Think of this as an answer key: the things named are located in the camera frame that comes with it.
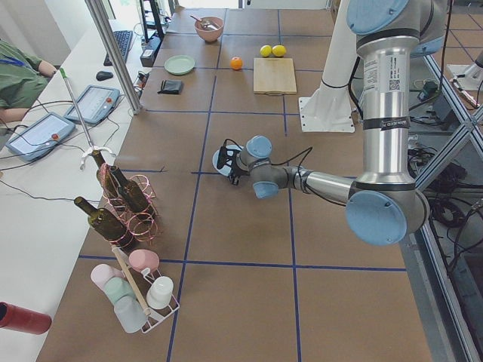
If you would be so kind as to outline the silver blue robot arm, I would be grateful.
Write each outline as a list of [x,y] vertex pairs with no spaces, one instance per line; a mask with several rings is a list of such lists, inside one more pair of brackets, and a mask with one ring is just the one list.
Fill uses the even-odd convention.
[[409,68],[412,57],[433,54],[444,40],[445,1],[344,1],[335,34],[348,29],[363,62],[363,171],[348,179],[277,166],[272,144],[257,135],[244,146],[221,146],[218,172],[232,183],[248,176],[260,199],[294,188],[345,206],[346,221],[363,241],[390,245],[418,230],[429,205],[408,172]]

